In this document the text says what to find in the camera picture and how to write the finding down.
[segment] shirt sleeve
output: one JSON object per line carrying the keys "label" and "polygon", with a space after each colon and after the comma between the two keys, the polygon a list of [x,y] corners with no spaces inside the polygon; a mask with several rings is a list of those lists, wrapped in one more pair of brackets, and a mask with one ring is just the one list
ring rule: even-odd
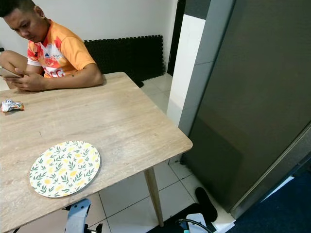
{"label": "shirt sleeve", "polygon": [[86,65],[95,63],[83,41],[79,38],[68,36],[61,44],[61,52],[76,70],[82,70]]}
{"label": "shirt sleeve", "polygon": [[32,65],[32,66],[36,66],[36,67],[40,67],[41,63],[38,59],[38,56],[34,52],[34,47],[35,47],[35,45],[33,44],[33,42],[29,41],[28,49],[27,49],[27,64]]}

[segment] man's hand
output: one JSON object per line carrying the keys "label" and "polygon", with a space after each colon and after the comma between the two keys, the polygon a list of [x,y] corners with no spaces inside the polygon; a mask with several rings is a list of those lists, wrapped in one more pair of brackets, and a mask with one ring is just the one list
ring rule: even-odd
{"label": "man's hand", "polygon": [[24,91],[43,91],[47,89],[47,79],[42,75],[18,68],[15,68],[15,71],[23,75],[23,78],[4,78],[4,80],[11,82],[18,89]]}

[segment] refrigerator door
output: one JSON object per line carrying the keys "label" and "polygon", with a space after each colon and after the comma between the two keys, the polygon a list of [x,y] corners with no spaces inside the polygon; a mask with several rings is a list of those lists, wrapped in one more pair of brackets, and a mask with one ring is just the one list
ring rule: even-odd
{"label": "refrigerator door", "polygon": [[311,121],[310,9],[309,0],[235,3],[183,157],[227,211]]}

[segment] printed shirt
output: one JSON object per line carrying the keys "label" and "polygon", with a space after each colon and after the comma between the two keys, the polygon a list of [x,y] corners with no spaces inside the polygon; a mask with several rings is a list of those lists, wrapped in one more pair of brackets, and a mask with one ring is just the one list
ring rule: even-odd
{"label": "printed shirt", "polygon": [[69,29],[50,20],[43,43],[28,43],[28,63],[43,67],[44,77],[62,77],[95,63],[83,41]]}

